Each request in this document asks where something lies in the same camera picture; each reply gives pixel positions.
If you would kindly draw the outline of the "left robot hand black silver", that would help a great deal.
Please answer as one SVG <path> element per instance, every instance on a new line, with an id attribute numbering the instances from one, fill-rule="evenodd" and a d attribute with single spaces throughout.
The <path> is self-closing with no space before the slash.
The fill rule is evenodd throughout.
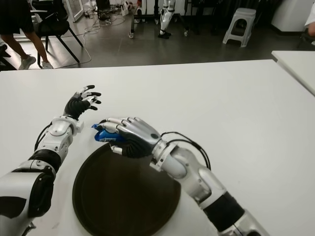
<path id="1" fill-rule="evenodd" d="M 85 86 L 74 93 L 67 102 L 63 115 L 79 120 L 79 117 L 87 110 L 98 110 L 95 104 L 101 104 L 101 93 L 91 91 L 95 85 Z"/>

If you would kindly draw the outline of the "right robot hand black silver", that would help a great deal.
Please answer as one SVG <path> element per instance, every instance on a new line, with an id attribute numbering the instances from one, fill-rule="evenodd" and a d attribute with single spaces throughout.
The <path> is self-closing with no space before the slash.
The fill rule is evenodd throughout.
<path id="1" fill-rule="evenodd" d="M 102 120 L 96 129 L 120 135 L 124 141 L 109 141 L 111 150 L 129 158 L 151 155 L 161 140 L 161 135 L 139 118 L 107 118 Z"/>

